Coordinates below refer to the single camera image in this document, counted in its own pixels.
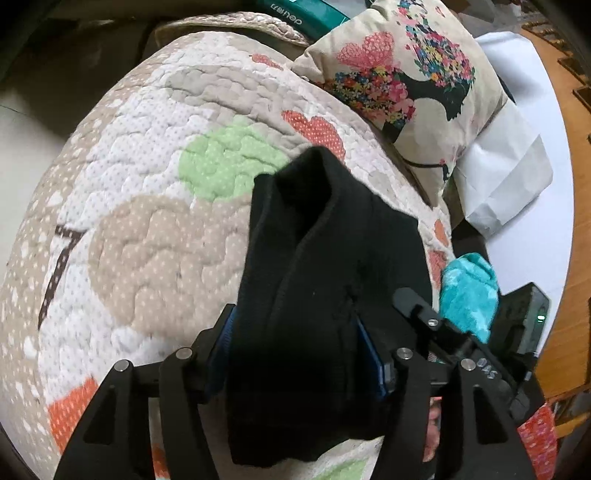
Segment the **person's hand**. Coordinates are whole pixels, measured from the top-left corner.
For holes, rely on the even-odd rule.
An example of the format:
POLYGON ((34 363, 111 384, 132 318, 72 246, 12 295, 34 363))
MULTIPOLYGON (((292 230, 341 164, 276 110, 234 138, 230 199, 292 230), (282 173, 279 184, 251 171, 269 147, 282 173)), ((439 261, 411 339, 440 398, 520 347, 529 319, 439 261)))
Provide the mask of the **person's hand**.
POLYGON ((424 463, 432 461, 435 458, 436 450, 440 444, 441 432, 439 421, 441 419, 441 400, 441 397, 430 399, 429 423, 423 455, 424 463))

